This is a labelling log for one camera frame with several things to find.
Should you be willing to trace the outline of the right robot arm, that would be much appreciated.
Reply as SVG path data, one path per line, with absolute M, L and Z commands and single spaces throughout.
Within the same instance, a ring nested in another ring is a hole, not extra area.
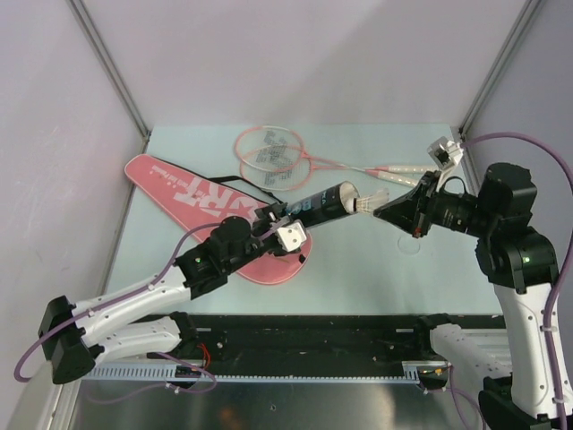
M 492 164 L 478 195 L 449 193 L 439 180 L 440 173 L 426 173 L 373 215 L 414 238 L 432 226 L 476 237 L 475 256 L 500 304 L 510 363 L 497 362 L 445 314 L 423 318 L 415 353 L 452 364 L 451 377 L 473 395 L 490 429 L 570 429 L 572 381 L 554 302 L 564 270 L 550 240 L 529 224 L 537 195 L 529 170 Z

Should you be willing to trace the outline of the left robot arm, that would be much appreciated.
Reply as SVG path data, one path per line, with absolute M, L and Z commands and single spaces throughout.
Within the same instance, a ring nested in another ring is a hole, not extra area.
M 301 252 L 307 227 L 283 204 L 256 210 L 253 222 L 229 216 L 207 224 L 208 236 L 186 252 L 175 249 L 157 274 L 114 294 L 72 303 L 52 299 L 38 340 L 56 385 L 81 379 L 96 366 L 118 358 L 153 353 L 191 356 L 198 347 L 187 316 L 170 314 L 149 324 L 142 318 L 171 305 L 203 297 L 229 277 L 267 255 Z

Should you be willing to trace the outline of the black shuttlecock tube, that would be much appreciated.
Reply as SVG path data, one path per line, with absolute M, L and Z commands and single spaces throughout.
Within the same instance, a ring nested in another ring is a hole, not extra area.
M 354 214 L 359 197 L 357 188 L 345 181 L 288 205 L 286 213 L 305 228 L 315 228 Z

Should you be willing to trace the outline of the white shuttlecock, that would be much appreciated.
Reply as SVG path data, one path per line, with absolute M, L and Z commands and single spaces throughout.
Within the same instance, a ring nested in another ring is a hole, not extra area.
M 381 188 L 376 193 L 353 200 L 353 213 L 373 215 L 374 211 L 389 202 L 389 190 Z

